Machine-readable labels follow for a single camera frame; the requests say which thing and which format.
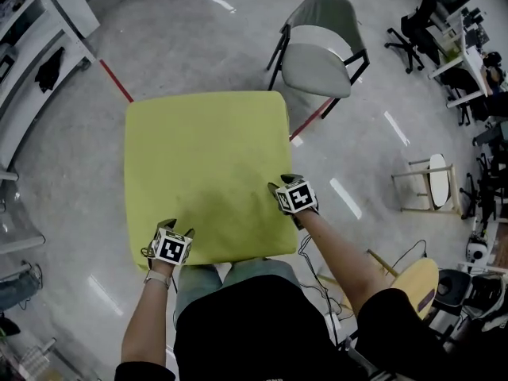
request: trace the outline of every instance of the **black shirt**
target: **black shirt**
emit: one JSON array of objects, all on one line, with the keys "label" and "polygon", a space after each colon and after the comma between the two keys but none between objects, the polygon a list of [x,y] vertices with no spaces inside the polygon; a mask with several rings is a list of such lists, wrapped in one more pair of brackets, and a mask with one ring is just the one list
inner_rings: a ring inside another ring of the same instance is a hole
[{"label": "black shirt", "polygon": [[[329,338],[325,319],[302,290],[265,275],[192,302],[176,325],[182,381],[360,379]],[[358,316],[356,349],[376,367],[415,380],[441,379],[447,356],[397,289],[370,298]],[[115,380],[173,380],[157,364],[123,363]]]}]

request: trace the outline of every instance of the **gray shorts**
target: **gray shorts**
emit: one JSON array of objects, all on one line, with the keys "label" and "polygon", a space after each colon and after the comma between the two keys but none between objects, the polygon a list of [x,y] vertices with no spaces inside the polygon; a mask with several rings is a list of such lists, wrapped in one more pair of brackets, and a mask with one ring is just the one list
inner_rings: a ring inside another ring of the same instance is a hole
[{"label": "gray shorts", "polygon": [[178,321],[180,314],[193,301],[212,294],[221,288],[262,275],[278,275],[300,287],[291,265],[278,260],[255,258],[233,263],[224,278],[224,283],[222,283],[214,265],[184,265],[180,271],[178,281],[175,320]]}]

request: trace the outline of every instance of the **floor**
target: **floor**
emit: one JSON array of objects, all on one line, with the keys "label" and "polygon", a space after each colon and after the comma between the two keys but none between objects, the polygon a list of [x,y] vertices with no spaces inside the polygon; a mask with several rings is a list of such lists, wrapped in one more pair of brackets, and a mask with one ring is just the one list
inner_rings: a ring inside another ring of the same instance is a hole
[{"label": "floor", "polygon": [[[90,43],[136,101],[263,90],[269,80],[264,67],[278,31],[301,1],[124,0],[100,18]],[[451,215],[402,214],[399,202],[407,200],[416,181],[395,188],[391,174],[405,171],[408,160],[442,153],[456,165],[461,185],[466,172],[474,170],[471,139],[480,125],[458,126],[457,111],[445,107],[446,94],[427,78],[430,63],[423,72],[407,75],[400,55],[383,47],[387,29],[398,28],[400,17],[419,0],[351,2],[371,66],[350,98],[293,140],[293,169],[313,184],[323,216],[359,248],[372,248],[392,264],[425,239],[429,257],[441,267],[455,267],[464,258],[471,223]],[[314,38],[348,55],[344,44],[327,33],[304,29],[295,38]],[[291,131],[325,101],[285,87],[281,78],[275,89],[287,101]],[[122,156],[127,105],[99,63],[76,72],[41,114],[15,162],[21,176],[18,193],[47,242],[10,255],[9,264],[22,258],[38,262],[44,289],[26,311],[16,307],[8,316],[27,329],[24,342],[56,337],[59,351],[90,379],[113,377],[144,278],[127,247]],[[347,201],[332,187],[333,179],[347,192]],[[11,191],[16,197],[17,191]],[[397,269],[421,253],[414,249]],[[326,269],[313,244],[310,256],[316,268]],[[293,265],[302,283],[313,283],[301,257],[281,259]],[[317,291],[306,294],[326,311]],[[171,292],[170,347],[174,297]],[[343,322],[346,329],[354,325],[354,318]],[[175,369],[168,351],[167,365]]]}]

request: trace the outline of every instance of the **white round tabletop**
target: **white round tabletop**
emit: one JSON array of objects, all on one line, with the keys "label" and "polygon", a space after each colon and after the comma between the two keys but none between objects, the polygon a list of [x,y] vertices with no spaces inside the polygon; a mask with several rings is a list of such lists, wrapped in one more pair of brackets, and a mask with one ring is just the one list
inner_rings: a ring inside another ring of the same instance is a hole
[{"label": "white round tabletop", "polygon": [[[434,154],[430,157],[430,169],[444,167],[446,167],[446,161],[441,154]],[[432,172],[430,174],[430,191],[432,192],[434,204],[437,207],[442,207],[448,200],[449,183],[447,171]]]}]

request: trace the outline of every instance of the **yellow-green cloth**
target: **yellow-green cloth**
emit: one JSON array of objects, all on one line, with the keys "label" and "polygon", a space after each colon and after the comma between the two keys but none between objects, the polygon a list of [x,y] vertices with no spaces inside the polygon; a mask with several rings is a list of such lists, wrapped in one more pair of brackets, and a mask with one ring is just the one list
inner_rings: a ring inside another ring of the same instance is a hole
[{"label": "yellow-green cloth", "polygon": [[277,92],[189,94],[134,102],[125,126],[125,208],[134,262],[160,221],[196,233],[186,264],[292,253],[293,222],[268,182],[291,172],[286,103]]}]

